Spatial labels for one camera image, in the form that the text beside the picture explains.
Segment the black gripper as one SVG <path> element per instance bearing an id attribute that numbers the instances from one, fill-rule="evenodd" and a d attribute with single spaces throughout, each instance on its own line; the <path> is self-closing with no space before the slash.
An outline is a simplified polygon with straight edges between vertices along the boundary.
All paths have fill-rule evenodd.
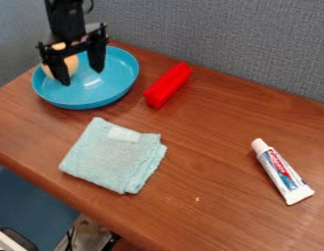
<path id="1" fill-rule="evenodd" d="M 105 57 L 105 24 L 85 25 L 84 0 L 44 0 L 50 28 L 49 38 L 37 43 L 42 63 L 49 67 L 53 77 L 65 86 L 71 85 L 71 77 L 65 57 L 83 51 L 88 52 L 89 66 L 100 73 L 104 69 Z M 66 47 L 56 51 L 52 45 L 64 42 Z"/>

